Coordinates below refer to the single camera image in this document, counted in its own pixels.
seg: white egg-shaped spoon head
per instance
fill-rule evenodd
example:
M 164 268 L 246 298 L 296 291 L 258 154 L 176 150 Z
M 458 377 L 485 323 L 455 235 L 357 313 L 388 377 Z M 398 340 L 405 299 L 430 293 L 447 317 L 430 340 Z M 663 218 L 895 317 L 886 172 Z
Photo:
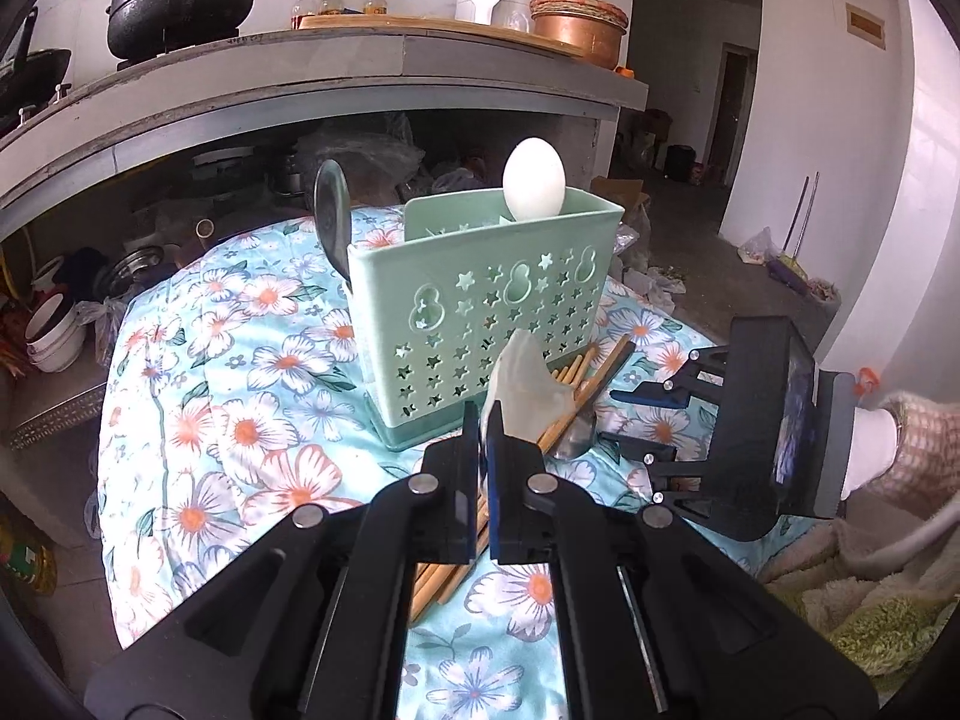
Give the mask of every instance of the white egg-shaped spoon head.
M 503 169 L 503 199 L 514 219 L 555 217 L 565 191 L 566 174 L 555 148 L 541 138 L 520 141 Z

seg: shelf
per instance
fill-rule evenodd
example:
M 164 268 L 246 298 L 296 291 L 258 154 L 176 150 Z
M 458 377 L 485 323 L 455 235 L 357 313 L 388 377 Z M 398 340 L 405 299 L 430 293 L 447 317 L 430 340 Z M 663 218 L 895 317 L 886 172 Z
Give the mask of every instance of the shelf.
M 24 449 L 97 418 L 107 392 L 107 369 L 97 365 L 93 333 L 80 357 L 59 373 L 35 373 L 17 381 L 6 444 Z

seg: screen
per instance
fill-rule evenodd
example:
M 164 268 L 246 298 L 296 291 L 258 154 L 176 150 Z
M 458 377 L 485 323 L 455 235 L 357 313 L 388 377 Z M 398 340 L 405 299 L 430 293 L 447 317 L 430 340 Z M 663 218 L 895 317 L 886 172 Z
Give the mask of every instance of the screen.
M 789 487 L 797 471 L 808 417 L 813 408 L 813 360 L 796 338 L 790 338 L 787 365 L 784 416 L 776 438 L 773 471 L 774 481 L 784 487 Z

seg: copper pot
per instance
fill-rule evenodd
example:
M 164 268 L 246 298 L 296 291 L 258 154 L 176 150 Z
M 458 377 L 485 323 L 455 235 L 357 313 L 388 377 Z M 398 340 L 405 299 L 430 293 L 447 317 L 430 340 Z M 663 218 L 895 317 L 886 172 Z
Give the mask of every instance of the copper pot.
M 627 15 L 602 0 L 531 0 L 534 33 L 570 43 L 584 59 L 612 70 L 620 58 L 620 41 L 627 33 Z

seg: doorway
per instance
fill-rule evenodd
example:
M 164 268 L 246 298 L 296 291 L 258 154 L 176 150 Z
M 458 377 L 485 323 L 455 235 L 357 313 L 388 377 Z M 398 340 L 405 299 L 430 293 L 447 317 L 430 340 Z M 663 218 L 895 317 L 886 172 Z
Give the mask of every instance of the doorway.
M 756 83 L 757 51 L 725 43 L 704 161 L 710 182 L 733 186 Z

